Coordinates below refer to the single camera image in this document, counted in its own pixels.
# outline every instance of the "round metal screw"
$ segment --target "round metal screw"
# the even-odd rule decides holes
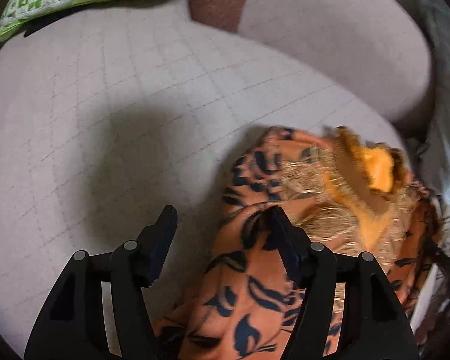
[[[373,261],[373,254],[371,254],[370,252],[365,251],[365,252],[362,253],[362,258],[365,261],[368,261],[368,262]]]
[[[322,251],[324,246],[322,243],[320,242],[312,242],[310,244],[310,247],[314,250],[314,251]]]
[[[138,243],[137,243],[137,241],[127,241],[127,242],[125,242],[124,244],[123,244],[123,247],[125,248],[125,249],[127,249],[128,251],[132,251],[132,250],[134,250],[136,247],[138,246]]]
[[[86,256],[85,252],[82,250],[76,251],[75,253],[73,253],[73,259],[76,261],[80,261],[82,259],[84,259]]]

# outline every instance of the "orange fabric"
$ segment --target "orange fabric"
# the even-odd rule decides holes
[[[223,193],[226,223],[215,239],[212,260],[202,281],[187,290],[173,310],[154,324],[167,359],[281,357],[301,304],[306,301],[305,292],[288,280],[261,213],[271,205],[280,205],[291,220],[300,220],[315,207],[314,195],[304,193],[288,199],[281,180],[282,161],[298,161],[312,145],[332,148],[328,139],[273,127],[235,162],[232,181]],[[420,286],[426,276],[420,244],[423,237],[437,235],[437,229],[433,206],[422,199],[388,272],[408,313],[413,310],[416,295],[412,288]],[[335,313],[324,354],[336,350],[340,327],[341,315]]]

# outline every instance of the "orange garment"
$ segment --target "orange garment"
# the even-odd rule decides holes
[[[353,141],[356,137],[344,137],[344,147],[351,149],[346,155],[353,159],[356,147],[348,145],[350,140],[347,139]],[[347,226],[358,217],[361,218],[358,219],[360,228],[360,221],[378,221],[365,223],[364,227],[378,224],[380,237],[396,232],[395,220],[405,223],[400,217],[392,218],[393,212],[398,212],[394,210],[401,204],[398,192],[410,193],[412,199],[419,192],[405,185],[410,180],[403,172],[397,152],[390,151],[394,158],[394,185],[389,195],[375,192],[367,195],[368,190],[357,193],[363,188],[359,184],[366,180],[363,175],[366,167],[359,169],[362,173],[359,175],[357,169],[343,168],[348,159],[340,161],[337,168],[344,174],[348,172],[347,180],[358,180],[356,186],[348,190],[336,183],[337,172],[326,174],[326,169],[331,168],[309,166],[324,163],[311,153],[323,150],[332,158],[342,149],[331,139],[291,128],[273,127],[235,162],[232,181],[223,192],[226,222],[215,239],[212,260],[202,281],[199,286],[188,289],[173,310],[154,324],[160,349],[167,359],[235,360],[250,357],[278,360],[281,357],[302,302],[306,300],[305,291],[288,280],[271,233],[266,223],[260,220],[266,208],[280,205],[290,220],[303,225],[307,233],[313,232],[314,221],[328,223],[331,220],[330,216],[317,217],[313,213],[329,213],[329,210],[335,210],[339,223]],[[299,168],[301,178],[293,178],[290,164]],[[369,187],[370,183],[367,181],[365,185]],[[354,191],[356,204],[351,200],[338,204],[335,198],[330,198],[333,193],[340,197],[344,191]],[[382,267],[388,271],[397,296],[410,314],[419,286],[426,277],[427,262],[420,253],[421,242],[423,237],[437,237],[439,232],[435,210],[427,199],[421,198],[414,204],[413,213],[405,214],[410,225],[408,230],[402,228],[404,239],[400,240],[400,248],[395,253],[398,257]],[[347,232],[340,239],[334,238],[333,230],[328,229],[332,234],[329,234],[331,240],[327,246],[334,251],[355,242],[359,249],[370,244],[375,246],[373,252],[376,254],[390,253],[380,248],[375,236],[368,240],[369,235],[365,234],[364,243],[361,237],[348,239],[351,235]],[[336,350],[340,328],[341,314],[335,312],[324,355]]]

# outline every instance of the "light blue fabric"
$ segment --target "light blue fabric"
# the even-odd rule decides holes
[[[450,9],[444,0],[417,0],[436,61],[435,111],[422,154],[425,185],[450,204]]]

